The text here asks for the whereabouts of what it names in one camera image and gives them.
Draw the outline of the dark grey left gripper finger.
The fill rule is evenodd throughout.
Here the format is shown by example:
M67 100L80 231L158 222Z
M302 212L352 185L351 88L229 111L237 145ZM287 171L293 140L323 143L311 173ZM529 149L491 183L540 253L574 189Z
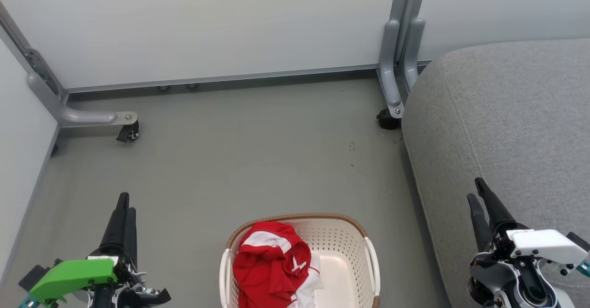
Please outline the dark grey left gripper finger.
M130 258L133 266L138 266L136 209L134 207L129 207L127 209L125 220L125 252Z
M124 251L129 193L120 193L100 243L100 251Z

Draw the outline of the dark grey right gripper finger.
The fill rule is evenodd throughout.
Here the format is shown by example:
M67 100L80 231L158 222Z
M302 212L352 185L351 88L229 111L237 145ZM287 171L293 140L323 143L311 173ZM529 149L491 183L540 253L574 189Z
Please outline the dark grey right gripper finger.
M492 237L492 232L489 228L489 224L487 224L485 220L484 209L481 207L478 198L474 194L468 193L468 195L466 195L466 198L470 208L472 228L476 240L476 245L478 246L478 251L488 251L488 245Z
M505 205L500 201L498 196L491 190L484 178L475 178L475 186L481 207L485 212L485 220L489 224L492 232L516 230L519 227L518 222L512 217Z

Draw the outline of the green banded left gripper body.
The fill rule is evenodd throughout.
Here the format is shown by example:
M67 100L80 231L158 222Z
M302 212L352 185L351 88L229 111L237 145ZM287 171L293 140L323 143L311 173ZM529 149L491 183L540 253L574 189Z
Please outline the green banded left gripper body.
M171 301L167 289L147 287L145 273L125 251L93 251L53 267L28 293L40 306L59 308L66 295L82 294L87 308L156 308Z

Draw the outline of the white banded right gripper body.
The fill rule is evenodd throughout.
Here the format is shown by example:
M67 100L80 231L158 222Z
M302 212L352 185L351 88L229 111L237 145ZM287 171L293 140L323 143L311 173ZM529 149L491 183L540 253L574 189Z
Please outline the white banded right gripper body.
M542 263L552 262L561 266L560 273L567 276L588 253L557 230L508 230L491 237L486 257L499 264L506 264L520 276L522 270L531 267L540 273Z

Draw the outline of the red jersey with white collar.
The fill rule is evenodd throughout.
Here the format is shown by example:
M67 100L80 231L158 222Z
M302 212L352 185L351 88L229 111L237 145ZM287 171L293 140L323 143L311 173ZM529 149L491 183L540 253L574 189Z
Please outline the red jersey with white collar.
M306 289L312 252L293 226L256 222L246 232L232 266L239 287L239 308L304 308L312 300Z

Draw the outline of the red white striped shorts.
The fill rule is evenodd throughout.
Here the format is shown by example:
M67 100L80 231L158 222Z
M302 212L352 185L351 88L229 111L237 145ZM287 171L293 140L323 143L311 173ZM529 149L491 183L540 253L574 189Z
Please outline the red white striped shorts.
M287 308L319 308L316 291L323 289L321 279L321 259L316 251L311 252L311 262L308 277L291 297L292 302Z

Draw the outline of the grey fabric sofa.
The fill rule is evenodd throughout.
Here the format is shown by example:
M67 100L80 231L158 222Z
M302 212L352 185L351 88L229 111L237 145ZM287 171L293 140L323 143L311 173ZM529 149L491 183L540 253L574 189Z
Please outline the grey fabric sofa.
M466 200L477 177L521 224L590 243L590 38L446 53L419 75L401 126L452 308L477 306Z

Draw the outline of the black caster wheel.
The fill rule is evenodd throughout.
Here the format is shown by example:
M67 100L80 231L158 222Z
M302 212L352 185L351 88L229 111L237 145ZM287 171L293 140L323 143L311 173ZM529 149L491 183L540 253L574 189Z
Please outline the black caster wheel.
M399 118L392 117L389 109L387 108L379 111L376 116L376 120L379 127L384 130L396 130L399 129L401 125L401 120Z
M133 124L123 125L116 140L118 142L134 142L139 137L139 121L135 121Z

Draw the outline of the grey metal foot with plate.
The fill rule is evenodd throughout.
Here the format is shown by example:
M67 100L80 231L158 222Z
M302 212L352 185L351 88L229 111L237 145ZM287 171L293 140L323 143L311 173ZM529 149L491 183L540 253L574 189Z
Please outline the grey metal foot with plate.
M138 115L133 111L82 111L67 106L68 93L40 52L27 41L2 1L0 27L1 35L9 39L8 45L16 47L15 56L27 73L26 84L61 127L138 126Z

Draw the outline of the white perforated laundry basket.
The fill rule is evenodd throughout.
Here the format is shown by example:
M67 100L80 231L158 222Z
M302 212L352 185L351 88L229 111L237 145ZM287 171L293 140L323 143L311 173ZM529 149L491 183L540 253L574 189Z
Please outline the white perforated laundry basket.
M235 230L223 252L219 268L222 308L239 308L239 287L233 262L239 242L261 221L293 226L321 259L323 289L316 291L319 308L379 308L381 275L377 253L364 228L351 217L333 213L300 213L253 220Z

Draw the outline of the grey metal double post foot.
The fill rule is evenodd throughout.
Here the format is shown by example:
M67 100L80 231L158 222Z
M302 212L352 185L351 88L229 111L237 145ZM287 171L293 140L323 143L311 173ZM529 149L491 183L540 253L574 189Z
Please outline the grey metal double post foot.
M421 4L422 0L393 0L382 35L377 75L386 108L394 118L404 114L399 87L409 92L419 77L419 49L426 25L419 17Z

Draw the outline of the grey partition bottom rail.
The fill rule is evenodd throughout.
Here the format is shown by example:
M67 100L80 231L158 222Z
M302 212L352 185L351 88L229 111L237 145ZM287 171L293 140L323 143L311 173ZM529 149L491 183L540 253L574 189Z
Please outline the grey partition bottom rail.
M250 73L250 74L221 76L221 77L202 77L202 78L190 78L190 79L152 81L152 82L143 82L143 83L121 83L121 84L99 85L99 86L93 86L93 87L92 86L91 87L72 87L72 88L65 88L65 92L67 94L76 94L76 93L80 93L80 92L122 91L124 89L177 86L177 85L194 84L194 83L197 83L197 84L200 84L200 83L224 83L224 82L232 82L232 81L245 81L245 80L255 80L255 79L265 79L265 78L316 75L316 74L323 74L323 73L359 72L359 71L367 71L367 70L377 69L377 68L378 68L378 64L352 65L352 66L342 66L342 67L334 67L334 68L303 69L303 70L296 70L296 71L268 72L268 73Z

